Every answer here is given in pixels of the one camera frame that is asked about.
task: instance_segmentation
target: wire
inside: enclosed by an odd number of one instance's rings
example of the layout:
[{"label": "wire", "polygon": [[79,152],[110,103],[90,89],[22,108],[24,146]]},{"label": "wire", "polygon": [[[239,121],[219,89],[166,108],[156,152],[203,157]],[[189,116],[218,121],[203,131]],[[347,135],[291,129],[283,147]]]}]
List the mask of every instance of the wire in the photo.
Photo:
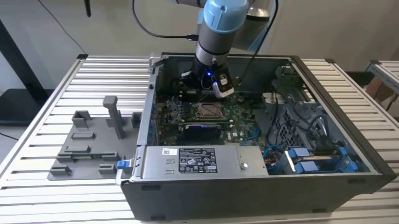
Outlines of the wire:
[{"label": "wire", "polygon": [[398,94],[395,94],[395,96],[393,97],[393,99],[391,99],[391,101],[389,103],[386,111],[389,111],[391,109],[393,103],[397,101],[397,99],[398,99]]},{"label": "wire", "polygon": [[258,135],[259,135],[259,129],[257,128],[257,127],[254,127],[254,136],[253,137],[250,137],[250,138],[247,138],[246,140],[243,140],[243,142],[242,142],[242,146],[245,146],[245,143],[246,143],[246,141],[250,141],[250,140],[253,140],[253,139],[255,139],[257,137],[258,137]]},{"label": "wire", "polygon": [[201,77],[201,86],[205,90],[209,90],[211,87],[213,87],[213,79],[214,79],[214,76],[211,77],[211,85],[209,88],[205,87],[205,84],[203,84],[203,81],[205,81],[205,76],[206,76],[206,73],[202,74],[202,77]]},{"label": "wire", "polygon": [[262,41],[261,41],[261,43],[259,43],[258,49],[257,49],[257,51],[255,51],[255,54],[253,55],[253,57],[251,57],[251,59],[250,59],[250,62],[249,62],[249,65],[247,65],[247,67],[246,67],[246,70],[245,70],[245,73],[243,73],[243,77],[242,77],[242,81],[245,80],[245,78],[246,78],[246,76],[247,76],[249,68],[250,68],[250,66],[251,66],[251,63],[253,63],[253,61],[254,61],[254,59],[255,59],[255,57],[257,57],[259,51],[261,51],[262,44],[263,44],[263,42],[265,42],[265,40],[266,40],[269,31],[270,31],[270,29],[271,29],[271,27],[273,27],[273,25],[274,25],[274,22],[275,22],[275,18],[277,18],[277,13],[278,13],[278,11],[279,11],[279,0],[275,0],[275,13],[274,13],[274,17],[273,17],[273,20],[271,20],[271,22],[270,22],[270,25],[269,25],[269,27],[267,27],[267,29],[266,29],[266,33],[265,33],[265,35],[263,35],[263,38],[262,38]]},{"label": "wire", "polygon": [[202,108],[205,108],[207,111],[210,111],[213,114],[215,114],[217,116],[221,116],[221,114],[217,114],[214,111],[211,111],[209,108],[206,108],[202,104],[199,105]]},{"label": "wire", "polygon": [[10,136],[10,135],[6,135],[6,134],[3,134],[2,132],[0,132],[0,135],[3,135],[4,137],[7,137],[7,138],[11,138],[11,139],[14,139],[14,140],[19,140],[18,138],[14,138],[12,136]]},{"label": "wire", "polygon": [[271,145],[270,147],[267,147],[266,150],[265,150],[265,153],[263,153],[263,158],[267,156],[267,153],[269,153],[269,151],[273,147],[281,147],[281,146],[279,145]]},{"label": "wire", "polygon": [[146,27],[143,26],[143,24],[139,21],[138,15],[136,15],[136,10],[135,10],[135,0],[132,0],[132,13],[134,13],[134,18],[136,20],[136,23],[139,25],[139,27],[142,28],[142,30],[146,31],[146,33],[148,33],[151,36],[159,37],[159,38],[166,38],[166,39],[189,39],[193,41],[198,41],[199,40],[199,35],[186,35],[186,36],[173,36],[173,35],[159,35],[152,33],[148,29],[146,29]]},{"label": "wire", "polygon": [[307,130],[306,130],[306,135],[309,136],[310,131],[311,131],[311,128],[313,128],[313,126],[314,126],[314,123],[317,122],[317,120],[318,120],[319,118],[322,118],[323,121],[325,121],[326,138],[325,138],[323,144],[326,144],[327,138],[329,138],[329,136],[330,136],[330,128],[329,128],[329,123],[327,123],[327,119],[326,119],[326,116],[325,116],[325,115],[318,115],[318,116],[313,119],[313,121],[310,122],[310,125],[309,125],[309,127],[307,127]]},{"label": "wire", "polygon": [[68,35],[68,37],[71,38],[71,40],[75,42],[75,44],[78,45],[78,47],[82,49],[83,53],[87,54],[86,50],[83,50],[82,46],[79,45],[79,43],[76,42],[76,40],[74,39],[74,37],[68,34],[68,32],[66,31],[62,23],[59,22],[59,20],[56,19],[55,15],[51,13],[50,9],[46,7],[46,5],[43,4],[42,0],[38,0],[40,5],[44,7],[44,9],[47,10],[47,12],[50,13],[50,15],[52,16],[52,18],[56,20],[58,24],[60,25],[64,33]]},{"label": "wire", "polygon": [[271,143],[271,141],[269,139],[269,136],[270,136],[270,133],[271,133],[273,128],[275,126],[275,121],[277,121],[278,113],[279,113],[279,100],[278,100],[277,93],[275,93],[275,114],[274,114],[274,118],[273,118],[273,123],[271,123],[271,125],[269,127],[269,130],[267,130],[267,133],[266,133],[266,142],[267,142],[267,144],[270,146],[273,145],[273,143]]}]

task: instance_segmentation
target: motherboard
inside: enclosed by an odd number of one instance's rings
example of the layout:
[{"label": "motherboard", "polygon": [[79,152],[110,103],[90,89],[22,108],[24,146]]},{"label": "motherboard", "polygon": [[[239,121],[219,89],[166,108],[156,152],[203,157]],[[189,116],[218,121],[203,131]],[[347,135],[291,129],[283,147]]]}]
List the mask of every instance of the motherboard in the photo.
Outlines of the motherboard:
[{"label": "motherboard", "polygon": [[259,99],[242,94],[218,102],[185,102],[175,96],[166,99],[158,103],[160,145],[263,147],[254,113],[262,107]]}]

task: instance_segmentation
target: metal case frame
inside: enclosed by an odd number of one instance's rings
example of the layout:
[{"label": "metal case frame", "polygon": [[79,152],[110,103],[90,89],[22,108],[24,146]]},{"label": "metal case frame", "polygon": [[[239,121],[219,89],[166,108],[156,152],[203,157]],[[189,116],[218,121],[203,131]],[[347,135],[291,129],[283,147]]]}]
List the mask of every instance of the metal case frame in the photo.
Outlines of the metal case frame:
[{"label": "metal case frame", "polygon": [[[167,55],[182,56],[182,54],[164,54],[164,56]],[[263,57],[286,58],[291,61],[307,86],[315,93],[314,98],[323,104],[378,173],[147,181],[139,178],[143,173],[140,163],[144,161],[147,150],[146,146],[140,146],[132,179],[122,183],[123,193],[136,219],[171,220],[333,212],[354,196],[374,193],[397,178],[394,171],[301,58],[297,56],[258,56],[258,58]]]}]

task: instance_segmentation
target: blue latch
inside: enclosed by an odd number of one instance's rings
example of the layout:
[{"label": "blue latch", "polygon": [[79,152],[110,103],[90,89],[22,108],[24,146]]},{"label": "blue latch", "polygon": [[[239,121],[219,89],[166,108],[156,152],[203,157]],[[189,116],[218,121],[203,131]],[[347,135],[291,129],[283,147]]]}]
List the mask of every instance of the blue latch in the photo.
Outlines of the blue latch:
[{"label": "blue latch", "polygon": [[131,161],[120,160],[118,161],[116,168],[118,169],[128,169],[131,167]]}]

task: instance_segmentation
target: black cable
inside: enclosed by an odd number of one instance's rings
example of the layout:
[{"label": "black cable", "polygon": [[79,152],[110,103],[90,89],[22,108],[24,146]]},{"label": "black cable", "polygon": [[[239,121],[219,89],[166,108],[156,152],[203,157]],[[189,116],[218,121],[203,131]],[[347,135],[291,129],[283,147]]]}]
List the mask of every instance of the black cable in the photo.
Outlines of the black cable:
[{"label": "black cable", "polygon": [[59,22],[59,20],[56,19],[55,15],[51,13],[50,9],[46,7],[46,5],[43,4],[42,0],[38,0],[40,5],[44,7],[44,9],[48,11],[50,15],[52,16],[52,18],[56,20],[58,24],[60,25],[64,33],[68,35],[68,37],[71,38],[71,40],[75,42],[75,44],[79,46],[79,48],[82,49],[83,53],[87,54],[86,50],[83,50],[82,46],[79,45],[79,43],[76,42],[76,40],[71,37],[71,35],[68,34],[68,32],[66,31],[62,23]]},{"label": "black cable", "polygon": [[11,138],[11,139],[14,139],[14,140],[19,140],[18,138],[14,138],[12,136],[10,136],[10,135],[6,135],[6,134],[3,134],[2,132],[0,132],[0,135],[3,135],[4,137],[7,137],[7,138]]},{"label": "black cable", "polygon": [[397,99],[398,99],[398,94],[395,94],[395,96],[393,97],[393,99],[391,99],[391,101],[389,103],[389,106],[386,108],[386,111],[389,111],[391,109],[393,103],[397,101]]},{"label": "black cable", "polygon": [[254,59],[255,59],[255,57],[257,57],[259,51],[261,51],[261,47],[262,47],[262,44],[263,44],[263,42],[265,42],[265,40],[266,40],[266,36],[267,36],[269,31],[270,31],[270,29],[271,29],[271,27],[273,27],[273,25],[274,25],[274,22],[275,22],[275,18],[277,18],[277,13],[278,13],[278,11],[279,11],[279,0],[275,0],[275,13],[274,13],[274,17],[273,17],[273,20],[271,20],[271,22],[270,22],[270,25],[269,25],[269,27],[267,27],[267,29],[266,29],[266,33],[265,33],[265,35],[263,35],[263,37],[262,37],[261,44],[259,44],[259,46],[258,46],[258,49],[257,49],[257,51],[255,51],[255,54],[253,55],[253,57],[251,57],[251,59],[250,59],[250,62],[249,62],[249,65],[247,65],[247,67],[246,67],[246,70],[245,70],[245,73],[243,73],[243,77],[242,77],[242,81],[245,80],[245,78],[246,78],[246,76],[247,76],[249,68],[250,68],[250,66],[251,66],[251,63],[253,63],[253,61],[254,61]]},{"label": "black cable", "polygon": [[325,116],[325,115],[318,115],[318,116],[313,119],[313,121],[310,122],[310,125],[309,125],[309,127],[307,127],[307,130],[306,130],[306,135],[309,136],[310,131],[311,131],[311,128],[313,128],[313,126],[314,126],[314,123],[317,122],[317,120],[318,120],[319,118],[323,118],[323,121],[325,121],[326,139],[325,139],[325,141],[323,141],[323,144],[326,144],[327,138],[329,138],[329,136],[330,136],[330,130],[329,130],[329,123],[327,123],[327,119],[326,119],[326,116]]},{"label": "black cable", "polygon": [[138,15],[136,15],[136,10],[135,10],[135,0],[132,0],[132,13],[134,13],[134,18],[136,20],[136,23],[139,25],[139,27],[142,28],[142,30],[146,31],[146,33],[148,33],[151,36],[159,37],[159,38],[166,38],[166,39],[189,39],[193,41],[197,41],[199,39],[199,35],[186,35],[186,36],[173,36],[173,35],[159,35],[152,33],[148,29],[146,29],[146,27],[143,26],[143,24],[139,21]]},{"label": "black cable", "polygon": [[275,93],[275,114],[274,114],[274,118],[273,118],[273,123],[271,123],[271,125],[269,127],[269,130],[267,130],[267,133],[266,133],[266,142],[270,146],[273,145],[273,143],[269,139],[269,136],[270,136],[270,133],[271,133],[273,128],[275,126],[275,121],[277,121],[278,114],[279,114],[279,100],[278,100],[277,93]]}]

